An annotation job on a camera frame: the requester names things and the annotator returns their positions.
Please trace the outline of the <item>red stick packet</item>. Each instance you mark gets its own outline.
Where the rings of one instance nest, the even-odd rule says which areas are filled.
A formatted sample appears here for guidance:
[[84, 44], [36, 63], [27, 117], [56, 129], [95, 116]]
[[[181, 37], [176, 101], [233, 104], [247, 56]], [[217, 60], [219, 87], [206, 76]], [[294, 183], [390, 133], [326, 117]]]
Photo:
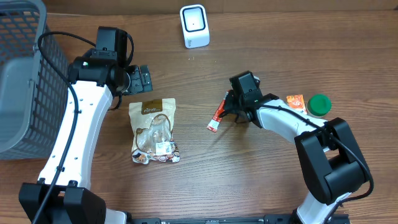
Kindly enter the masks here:
[[224, 111], [224, 104], [225, 104], [225, 100], [226, 100], [228, 93], [229, 93], [229, 91], [227, 91], [226, 94], [224, 95], [224, 98], [222, 99], [219, 107], [215, 111], [211, 121], [208, 123], [208, 125], [206, 127], [208, 130], [210, 130], [214, 133], [217, 132], [218, 126], [221, 123], [222, 118], [220, 118], [220, 114]]

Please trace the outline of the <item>brown white snack pouch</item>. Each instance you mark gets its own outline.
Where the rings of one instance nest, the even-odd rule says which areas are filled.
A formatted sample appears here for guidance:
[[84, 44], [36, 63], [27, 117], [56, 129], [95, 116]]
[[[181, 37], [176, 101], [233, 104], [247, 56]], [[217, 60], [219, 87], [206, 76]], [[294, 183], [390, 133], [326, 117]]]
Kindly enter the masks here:
[[150, 161], [180, 161], [180, 152], [173, 138], [176, 108], [174, 98], [129, 104], [133, 162], [148, 164]]

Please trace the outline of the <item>small orange snack packet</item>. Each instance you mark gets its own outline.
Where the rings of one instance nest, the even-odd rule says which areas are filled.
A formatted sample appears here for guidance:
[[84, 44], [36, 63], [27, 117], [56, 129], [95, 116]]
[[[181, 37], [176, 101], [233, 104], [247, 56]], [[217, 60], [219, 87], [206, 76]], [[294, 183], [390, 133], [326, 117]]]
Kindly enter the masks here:
[[286, 99], [289, 107], [297, 110], [302, 114], [307, 114], [303, 95], [289, 95], [286, 96]]

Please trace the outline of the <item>green lidded jar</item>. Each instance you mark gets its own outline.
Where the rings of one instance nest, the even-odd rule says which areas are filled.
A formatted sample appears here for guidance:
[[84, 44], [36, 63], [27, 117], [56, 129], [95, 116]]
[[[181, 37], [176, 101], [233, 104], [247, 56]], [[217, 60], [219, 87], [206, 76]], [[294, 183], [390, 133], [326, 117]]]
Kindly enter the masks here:
[[326, 95], [318, 94], [311, 97], [307, 103], [307, 109], [310, 114], [322, 117], [331, 110], [332, 103]]

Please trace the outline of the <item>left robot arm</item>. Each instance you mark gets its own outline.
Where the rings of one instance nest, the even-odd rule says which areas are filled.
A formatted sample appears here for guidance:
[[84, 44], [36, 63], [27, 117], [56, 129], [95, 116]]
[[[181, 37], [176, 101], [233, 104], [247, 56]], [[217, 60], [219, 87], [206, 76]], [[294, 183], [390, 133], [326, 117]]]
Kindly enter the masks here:
[[113, 59], [77, 57], [68, 68], [68, 103], [51, 155], [19, 201], [32, 223], [132, 223], [90, 191], [91, 165], [105, 114], [118, 95], [152, 90], [147, 65], [120, 67]]

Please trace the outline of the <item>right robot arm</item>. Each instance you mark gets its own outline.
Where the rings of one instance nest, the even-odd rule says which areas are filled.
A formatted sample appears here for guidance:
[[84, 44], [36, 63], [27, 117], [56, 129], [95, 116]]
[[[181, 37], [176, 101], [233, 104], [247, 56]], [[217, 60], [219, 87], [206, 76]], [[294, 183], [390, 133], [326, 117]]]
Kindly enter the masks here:
[[290, 215], [266, 215], [264, 223], [349, 223], [349, 216], [336, 210], [369, 196], [374, 181], [348, 123], [299, 114], [273, 94], [230, 90], [220, 115], [240, 113], [295, 144], [308, 189]]

